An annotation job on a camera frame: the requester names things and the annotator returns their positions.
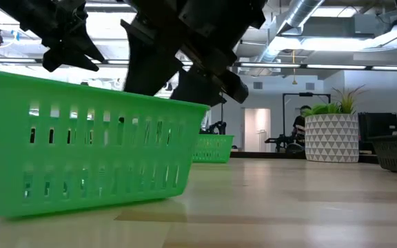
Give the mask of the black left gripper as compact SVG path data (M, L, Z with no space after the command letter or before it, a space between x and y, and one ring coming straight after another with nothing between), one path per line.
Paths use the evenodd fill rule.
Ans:
M61 65L98 71L89 59L104 62L105 58L86 31L85 0L0 0L0 10L17 20L24 31L32 31L46 46L61 42L65 47L50 48L43 55L42 66L49 72Z

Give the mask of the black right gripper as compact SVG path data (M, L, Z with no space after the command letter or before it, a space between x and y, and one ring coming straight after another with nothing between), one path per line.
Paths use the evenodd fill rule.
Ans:
M130 57L123 91L154 96L174 75L171 99L208 106L228 96L243 103L249 90L230 67L233 49L248 28L265 22L264 1L132 0L128 35Z

